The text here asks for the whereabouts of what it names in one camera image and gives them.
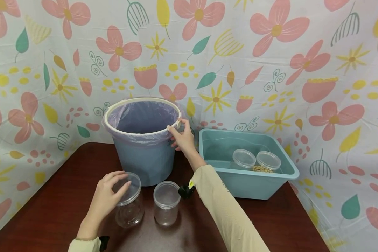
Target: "wooden table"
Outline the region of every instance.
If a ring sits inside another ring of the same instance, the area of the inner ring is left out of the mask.
[[[97,182],[120,170],[114,145],[81,146],[0,231],[0,252],[62,252],[75,238]],[[182,153],[175,155],[168,180],[178,185],[193,172]],[[110,236],[107,252],[226,251],[219,231],[198,194],[180,202],[176,223],[162,228],[153,216],[154,186],[143,188],[145,213],[132,229],[120,228],[112,212],[100,235]],[[328,252],[311,220],[286,183],[268,201],[237,199],[271,252]]]

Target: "transparent cup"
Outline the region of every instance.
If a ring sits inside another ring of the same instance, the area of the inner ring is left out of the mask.
[[[116,206],[115,220],[123,228],[138,225],[144,215],[143,196],[141,195],[141,181],[139,177],[130,172],[127,178],[119,180],[112,188],[117,192],[125,183],[131,181],[128,191]]]
[[[161,226],[173,225],[178,218],[181,196],[179,186],[172,181],[159,183],[154,189],[154,218]]]
[[[260,151],[256,155],[256,161],[259,165],[273,171],[280,168],[281,165],[281,160],[279,157],[268,151]]]
[[[256,157],[245,149],[236,149],[232,154],[230,168],[234,170],[250,170],[255,166]]]

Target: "beige sleeve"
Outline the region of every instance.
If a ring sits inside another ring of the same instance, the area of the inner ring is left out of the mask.
[[[97,237],[92,241],[80,241],[74,239],[69,246],[69,252],[99,252],[101,240]]]
[[[228,251],[270,252],[211,165],[197,169],[192,181],[200,199],[212,215]]]

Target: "finger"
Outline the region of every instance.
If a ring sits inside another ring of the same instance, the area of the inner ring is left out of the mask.
[[[111,172],[111,173],[106,174],[102,179],[103,179],[104,181],[108,181],[108,180],[110,180],[111,178],[113,178],[115,175],[123,174],[123,173],[125,173],[124,170],[118,170],[118,171],[115,171],[115,172]]]
[[[129,186],[132,182],[131,181],[128,181],[127,183],[125,183],[117,193],[115,193],[115,197],[117,199],[121,199],[121,197],[127,192],[127,190],[129,189]]]
[[[171,126],[169,126],[169,125],[168,125],[166,128],[167,128],[168,131],[174,136],[175,139],[181,136],[181,135],[179,134],[179,132],[176,130],[176,128],[171,127]]]
[[[185,129],[184,129],[184,131],[190,131],[190,122],[189,122],[189,120],[186,120],[186,119],[183,119],[183,118],[179,118],[179,120],[182,122],[182,123],[184,123],[184,125],[185,125]]]
[[[119,174],[115,177],[111,178],[109,181],[107,181],[107,184],[109,184],[111,187],[114,186],[119,180],[125,179],[128,177],[128,174]]]

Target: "plastic jar lid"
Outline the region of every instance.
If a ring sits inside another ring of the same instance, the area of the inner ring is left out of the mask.
[[[132,182],[127,192],[122,196],[119,203],[117,204],[118,207],[126,206],[132,203],[139,196],[140,191],[141,191],[141,181],[140,181],[139,176],[130,172],[126,172],[125,174],[127,174],[128,177],[122,180],[119,180],[112,187],[112,191],[116,193],[125,183],[127,183],[128,181]]]
[[[271,170],[277,170],[281,165],[281,160],[279,157],[268,151],[260,151],[256,155],[256,160],[258,161],[259,165]]]
[[[172,209],[179,204],[179,186],[172,181],[159,183],[154,189],[154,202],[162,209]]]
[[[237,165],[244,168],[252,168],[256,163],[255,155],[245,149],[236,149],[232,154],[232,159]]]

